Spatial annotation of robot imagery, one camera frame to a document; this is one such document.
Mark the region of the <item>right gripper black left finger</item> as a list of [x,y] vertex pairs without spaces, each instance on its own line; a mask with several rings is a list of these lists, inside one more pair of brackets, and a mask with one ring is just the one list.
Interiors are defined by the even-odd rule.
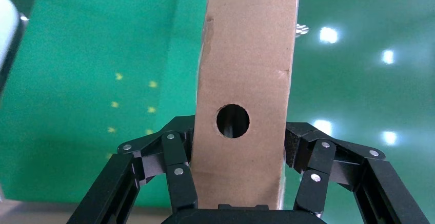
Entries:
[[174,213],[197,208],[188,163],[194,116],[178,116],[156,133],[122,143],[68,223],[126,223],[142,186],[165,175]]

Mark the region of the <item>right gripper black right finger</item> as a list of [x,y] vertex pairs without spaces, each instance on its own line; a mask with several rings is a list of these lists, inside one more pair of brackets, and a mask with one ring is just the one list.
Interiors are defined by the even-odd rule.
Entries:
[[294,209],[321,217],[330,182],[350,191],[364,223],[428,223],[385,154],[333,138],[309,123],[288,122],[286,164],[301,174]]

